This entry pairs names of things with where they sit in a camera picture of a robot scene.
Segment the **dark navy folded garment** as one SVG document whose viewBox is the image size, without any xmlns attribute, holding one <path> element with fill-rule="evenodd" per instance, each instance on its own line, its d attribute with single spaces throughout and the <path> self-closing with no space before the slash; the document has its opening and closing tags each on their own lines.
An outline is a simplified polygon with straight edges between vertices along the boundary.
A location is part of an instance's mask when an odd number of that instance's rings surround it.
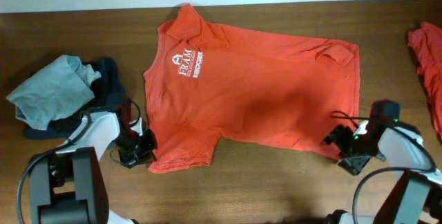
<svg viewBox="0 0 442 224">
<path fill-rule="evenodd" d="M 26 138 L 31 140 L 68 138 L 80 125 L 82 111 L 85 111 L 90 107 L 111 104 L 111 101 L 107 100 L 109 95 L 125 93 L 125 89 L 118 77 L 117 64 L 112 58 L 105 57 L 96 62 L 88 62 L 86 65 L 91 65 L 95 71 L 98 71 L 101 74 L 101 77 L 94 80 L 90 86 L 95 97 L 72 116 L 51 121 L 46 130 L 41 131 L 33 129 L 26 124 L 23 130 L 23 135 Z"/>
</svg>

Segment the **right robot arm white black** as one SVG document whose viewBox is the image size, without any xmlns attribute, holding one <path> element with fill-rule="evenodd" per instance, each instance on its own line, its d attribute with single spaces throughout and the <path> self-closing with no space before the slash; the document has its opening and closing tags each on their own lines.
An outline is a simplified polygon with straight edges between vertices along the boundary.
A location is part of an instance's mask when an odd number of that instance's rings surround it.
<svg viewBox="0 0 442 224">
<path fill-rule="evenodd" d="M 388 163 L 359 182 L 352 209 L 338 209 L 326 223 L 418 223 L 421 212 L 441 219 L 441 171 L 423 146 L 419 132 L 398 119 L 365 118 L 355 131 L 337 126 L 326 138 L 340 150 L 339 166 L 356 176 L 371 158 Z M 358 199 L 363 186 L 373 177 L 393 172 L 396 184 L 374 216 L 359 215 Z"/>
</svg>

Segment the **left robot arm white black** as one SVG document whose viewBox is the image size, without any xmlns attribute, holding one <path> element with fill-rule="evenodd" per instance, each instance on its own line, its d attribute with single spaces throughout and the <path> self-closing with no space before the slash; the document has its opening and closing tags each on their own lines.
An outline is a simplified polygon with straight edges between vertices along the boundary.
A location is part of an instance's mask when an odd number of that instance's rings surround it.
<svg viewBox="0 0 442 224">
<path fill-rule="evenodd" d="M 86 109 L 76 130 L 58 147 L 34 155 L 17 187 L 17 218 L 24 223 L 22 192 L 30 190 L 32 223 L 136 224 L 109 207 L 99 161 L 116 147 L 117 164 L 130 169 L 156 160 L 157 143 L 142 117 L 133 120 L 139 106 L 125 94 L 109 95 L 104 105 Z"/>
</svg>

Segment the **red garment pile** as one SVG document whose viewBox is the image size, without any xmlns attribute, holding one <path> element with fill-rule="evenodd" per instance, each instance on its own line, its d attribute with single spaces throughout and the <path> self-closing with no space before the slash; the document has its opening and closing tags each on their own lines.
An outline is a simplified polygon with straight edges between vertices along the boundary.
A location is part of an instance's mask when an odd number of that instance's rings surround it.
<svg viewBox="0 0 442 224">
<path fill-rule="evenodd" d="M 441 140 L 441 28 L 421 22 L 420 28 L 408 33 L 408 46 L 416 55 L 416 72 L 423 78 L 432 124 Z"/>
</svg>

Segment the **grey folded shirt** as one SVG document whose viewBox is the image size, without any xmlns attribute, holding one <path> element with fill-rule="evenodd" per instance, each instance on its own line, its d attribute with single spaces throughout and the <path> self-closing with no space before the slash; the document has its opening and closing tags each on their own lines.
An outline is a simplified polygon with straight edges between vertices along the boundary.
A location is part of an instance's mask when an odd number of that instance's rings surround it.
<svg viewBox="0 0 442 224">
<path fill-rule="evenodd" d="M 6 99 L 15 105 L 16 119 L 45 131 L 50 122 L 70 117 L 94 99 L 90 86 L 101 76 L 79 57 L 62 55 L 18 85 Z"/>
</svg>

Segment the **red t-shirt with logo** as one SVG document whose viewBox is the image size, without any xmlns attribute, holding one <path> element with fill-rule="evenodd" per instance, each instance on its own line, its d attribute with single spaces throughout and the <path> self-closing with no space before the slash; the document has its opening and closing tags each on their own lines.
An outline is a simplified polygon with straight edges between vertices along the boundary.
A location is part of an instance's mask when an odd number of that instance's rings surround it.
<svg viewBox="0 0 442 224">
<path fill-rule="evenodd" d="M 338 159 L 324 139 L 332 112 L 358 114 L 358 45 L 215 24 L 189 4 L 157 33 L 144 73 L 151 172 L 208 166 L 220 138 Z"/>
</svg>

